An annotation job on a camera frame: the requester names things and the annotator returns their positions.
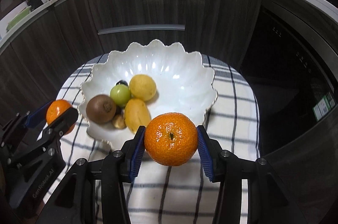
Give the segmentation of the green round fruit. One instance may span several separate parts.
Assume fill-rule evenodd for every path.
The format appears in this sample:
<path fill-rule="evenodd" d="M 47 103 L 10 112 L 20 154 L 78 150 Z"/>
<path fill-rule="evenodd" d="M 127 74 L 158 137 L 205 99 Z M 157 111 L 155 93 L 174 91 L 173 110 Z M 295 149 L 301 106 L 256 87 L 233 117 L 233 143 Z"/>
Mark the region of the green round fruit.
<path fill-rule="evenodd" d="M 124 84 L 118 84 L 110 90 L 110 97 L 116 105 L 123 108 L 127 105 L 131 99 L 131 92 L 128 86 Z"/>

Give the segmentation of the brown kiwi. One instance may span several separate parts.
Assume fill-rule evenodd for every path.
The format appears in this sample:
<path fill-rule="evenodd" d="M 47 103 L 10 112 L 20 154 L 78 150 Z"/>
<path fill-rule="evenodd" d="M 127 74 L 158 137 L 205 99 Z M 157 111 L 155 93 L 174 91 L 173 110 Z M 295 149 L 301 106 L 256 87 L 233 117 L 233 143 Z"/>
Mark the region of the brown kiwi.
<path fill-rule="evenodd" d="M 86 115 L 90 121 L 104 124 L 113 119 L 116 113 L 116 104 L 107 95 L 97 95 L 89 100 L 86 106 Z"/>

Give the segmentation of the white scalloped ceramic bowl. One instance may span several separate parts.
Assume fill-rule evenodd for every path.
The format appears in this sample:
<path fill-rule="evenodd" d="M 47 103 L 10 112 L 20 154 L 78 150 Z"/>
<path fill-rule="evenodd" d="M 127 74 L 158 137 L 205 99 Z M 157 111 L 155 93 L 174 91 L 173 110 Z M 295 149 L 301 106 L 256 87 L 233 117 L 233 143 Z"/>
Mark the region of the white scalloped ceramic bowl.
<path fill-rule="evenodd" d="M 203 65 L 200 52 L 186 52 L 179 42 L 171 45 L 160 40 L 152 40 L 148 45 L 133 42 L 124 52 L 111 51 L 104 62 L 91 67 L 89 79 L 80 86 L 83 101 L 78 106 L 88 125 L 87 135 L 109 145 L 111 150 L 122 148 L 134 134 L 129 128 L 117 129 L 111 123 L 94 123 L 87 117 L 87 103 L 97 95 L 108 95 L 118 81 L 129 82 L 137 74 L 146 74 L 156 83 L 156 95 L 147 102 L 152 118 L 179 112 L 195 125 L 203 125 L 218 99 L 213 88 L 214 69 Z"/>

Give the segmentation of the large orange mandarin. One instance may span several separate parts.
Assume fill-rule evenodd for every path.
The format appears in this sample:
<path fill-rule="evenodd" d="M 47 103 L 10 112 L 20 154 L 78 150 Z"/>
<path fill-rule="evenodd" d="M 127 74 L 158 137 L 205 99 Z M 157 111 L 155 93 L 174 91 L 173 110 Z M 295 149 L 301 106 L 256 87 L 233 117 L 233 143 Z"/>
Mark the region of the large orange mandarin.
<path fill-rule="evenodd" d="M 56 118 L 58 118 L 71 107 L 71 104 L 63 99 L 53 101 L 46 112 L 47 124 L 51 125 L 51 123 L 55 121 Z"/>

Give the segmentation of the small orange mandarin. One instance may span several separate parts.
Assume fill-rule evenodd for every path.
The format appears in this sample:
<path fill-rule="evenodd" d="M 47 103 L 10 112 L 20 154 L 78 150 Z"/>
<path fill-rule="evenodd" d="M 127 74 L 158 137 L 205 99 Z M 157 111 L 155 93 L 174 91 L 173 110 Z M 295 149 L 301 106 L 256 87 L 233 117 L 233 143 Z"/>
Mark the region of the small orange mandarin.
<path fill-rule="evenodd" d="M 177 112 L 164 113 L 151 120 L 144 134 L 149 156 L 164 166 L 181 166 L 197 150 L 198 131 L 194 123 Z"/>

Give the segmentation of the yellow lemon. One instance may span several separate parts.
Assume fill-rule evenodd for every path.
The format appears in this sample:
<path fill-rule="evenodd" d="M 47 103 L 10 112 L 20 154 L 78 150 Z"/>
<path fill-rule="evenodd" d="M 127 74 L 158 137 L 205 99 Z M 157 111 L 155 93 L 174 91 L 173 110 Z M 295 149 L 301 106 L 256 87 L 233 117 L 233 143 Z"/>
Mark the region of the yellow lemon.
<path fill-rule="evenodd" d="M 129 82 L 129 88 L 133 97 L 143 101 L 151 100 L 157 92 L 155 81 L 146 74 L 134 75 Z"/>

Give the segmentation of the dark red cherry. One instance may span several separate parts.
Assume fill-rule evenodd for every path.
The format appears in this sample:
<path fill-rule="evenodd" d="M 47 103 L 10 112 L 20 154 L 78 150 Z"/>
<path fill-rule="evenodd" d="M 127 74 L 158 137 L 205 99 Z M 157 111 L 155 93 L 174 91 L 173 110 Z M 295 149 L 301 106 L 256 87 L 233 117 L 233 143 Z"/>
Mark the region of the dark red cherry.
<path fill-rule="evenodd" d="M 128 86 L 128 83 L 124 80 L 120 80 L 116 83 L 116 85 L 125 85 L 125 86 Z"/>

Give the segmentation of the brown longan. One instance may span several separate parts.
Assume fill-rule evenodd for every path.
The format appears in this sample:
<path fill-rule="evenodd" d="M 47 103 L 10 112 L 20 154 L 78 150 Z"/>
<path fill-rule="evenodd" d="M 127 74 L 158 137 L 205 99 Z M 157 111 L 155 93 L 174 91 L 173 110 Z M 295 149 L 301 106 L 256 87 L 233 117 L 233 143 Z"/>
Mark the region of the brown longan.
<path fill-rule="evenodd" d="M 112 125 L 116 129 L 124 129 L 124 128 L 126 128 L 126 124 L 125 124 L 125 120 L 124 120 L 124 115 L 123 114 L 116 115 L 112 119 Z"/>

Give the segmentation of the yellow mango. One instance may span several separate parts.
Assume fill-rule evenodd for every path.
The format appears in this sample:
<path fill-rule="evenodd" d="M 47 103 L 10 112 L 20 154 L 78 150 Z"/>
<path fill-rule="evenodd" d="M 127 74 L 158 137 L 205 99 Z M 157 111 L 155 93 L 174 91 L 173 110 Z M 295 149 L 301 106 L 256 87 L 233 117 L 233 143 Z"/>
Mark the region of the yellow mango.
<path fill-rule="evenodd" d="M 148 126 L 151 115 L 144 101 L 132 98 L 124 109 L 124 121 L 132 133 L 136 133 L 140 126 Z"/>

